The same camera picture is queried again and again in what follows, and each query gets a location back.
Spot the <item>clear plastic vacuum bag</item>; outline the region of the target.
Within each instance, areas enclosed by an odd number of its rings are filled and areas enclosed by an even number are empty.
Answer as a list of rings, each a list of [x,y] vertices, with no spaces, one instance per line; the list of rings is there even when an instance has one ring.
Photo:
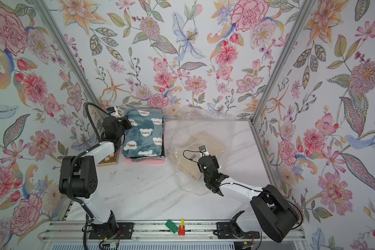
[[[177,187],[198,196],[210,190],[205,174],[198,166],[203,156],[214,156],[220,169],[226,168],[231,156],[236,118],[218,111],[183,106],[168,145],[168,157]]]

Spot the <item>wooden chessboard box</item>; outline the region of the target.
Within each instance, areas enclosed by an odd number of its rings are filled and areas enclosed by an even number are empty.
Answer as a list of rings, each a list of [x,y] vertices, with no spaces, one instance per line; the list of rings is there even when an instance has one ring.
[[[116,165],[118,164],[118,159],[119,159],[119,153],[115,152],[111,155],[108,155],[105,157],[102,161],[98,163],[99,167],[104,167],[104,166],[111,166],[111,165]]]

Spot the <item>black white patterned blanket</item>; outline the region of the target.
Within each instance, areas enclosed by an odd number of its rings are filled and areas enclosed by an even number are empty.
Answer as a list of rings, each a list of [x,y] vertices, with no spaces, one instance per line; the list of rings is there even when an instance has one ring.
[[[127,134],[126,158],[164,158],[164,124],[162,118],[135,121]]]

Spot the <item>red yellow clip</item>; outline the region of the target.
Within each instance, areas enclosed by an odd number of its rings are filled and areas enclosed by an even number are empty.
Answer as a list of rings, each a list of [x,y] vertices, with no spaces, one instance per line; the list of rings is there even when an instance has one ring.
[[[179,226],[178,235],[179,235],[179,236],[183,236],[183,235],[185,235],[185,224],[184,224],[184,219],[181,219],[181,224],[180,224],[180,226]]]

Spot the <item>green tag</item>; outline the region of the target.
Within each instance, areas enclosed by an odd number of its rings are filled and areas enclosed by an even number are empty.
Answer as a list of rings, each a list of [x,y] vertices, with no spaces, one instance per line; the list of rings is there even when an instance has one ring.
[[[179,232],[179,227],[170,219],[166,221],[165,226],[173,234],[176,234],[177,232]]]

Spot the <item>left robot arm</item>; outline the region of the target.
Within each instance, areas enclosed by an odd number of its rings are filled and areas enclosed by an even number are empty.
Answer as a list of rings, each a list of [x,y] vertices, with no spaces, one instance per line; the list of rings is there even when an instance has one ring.
[[[127,116],[109,116],[104,119],[104,138],[98,144],[76,156],[66,156],[62,160],[59,177],[59,191],[84,209],[95,225],[110,221],[111,211],[103,208],[99,196],[97,165],[107,156],[117,152],[122,146],[125,132],[132,128]]]

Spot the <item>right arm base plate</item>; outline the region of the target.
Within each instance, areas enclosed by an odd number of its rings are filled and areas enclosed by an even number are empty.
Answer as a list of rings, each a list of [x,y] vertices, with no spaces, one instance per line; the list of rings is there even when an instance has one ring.
[[[252,239],[250,232],[243,232],[231,222],[217,222],[213,231],[218,239]]]

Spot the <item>pink blanket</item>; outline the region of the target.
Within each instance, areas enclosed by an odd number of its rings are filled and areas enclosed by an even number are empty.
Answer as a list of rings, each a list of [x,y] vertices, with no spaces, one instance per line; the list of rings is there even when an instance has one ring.
[[[151,165],[162,165],[165,163],[165,159],[158,159],[158,158],[124,158],[125,163],[133,163],[133,164],[151,164]]]

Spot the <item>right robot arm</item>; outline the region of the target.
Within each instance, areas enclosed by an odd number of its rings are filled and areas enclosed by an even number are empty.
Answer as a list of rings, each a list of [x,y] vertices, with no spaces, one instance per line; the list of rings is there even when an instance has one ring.
[[[302,216],[273,185],[264,188],[238,182],[219,171],[217,158],[202,156],[198,160],[205,186],[214,194],[249,205],[248,211],[238,212],[230,221],[236,232],[263,232],[280,243],[302,221]]]

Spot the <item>cream blanket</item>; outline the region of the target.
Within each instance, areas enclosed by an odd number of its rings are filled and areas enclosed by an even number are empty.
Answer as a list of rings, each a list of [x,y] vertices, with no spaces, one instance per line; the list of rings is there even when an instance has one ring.
[[[197,165],[199,158],[203,156],[199,147],[205,146],[210,155],[222,156],[226,152],[226,146],[206,131],[201,131],[191,136],[181,145],[170,149],[169,158],[175,165],[177,172],[181,171],[194,181],[199,181],[202,173]]]

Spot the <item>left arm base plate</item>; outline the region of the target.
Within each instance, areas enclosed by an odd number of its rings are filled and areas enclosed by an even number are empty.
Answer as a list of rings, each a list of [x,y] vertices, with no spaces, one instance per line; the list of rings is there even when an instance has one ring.
[[[131,240],[134,223],[116,223],[116,225],[92,225],[89,240],[103,240],[115,236],[116,239]]]

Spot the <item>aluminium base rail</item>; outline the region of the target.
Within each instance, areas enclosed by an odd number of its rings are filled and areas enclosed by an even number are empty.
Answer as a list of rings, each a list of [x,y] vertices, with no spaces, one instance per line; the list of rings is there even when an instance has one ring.
[[[185,235],[172,233],[165,226],[165,220],[132,220],[134,226],[130,240],[125,242],[199,242],[199,241],[220,241],[214,235],[216,220],[185,220]],[[79,221],[55,221],[49,223],[38,239],[42,242],[80,242],[82,241],[82,226],[85,222]]]

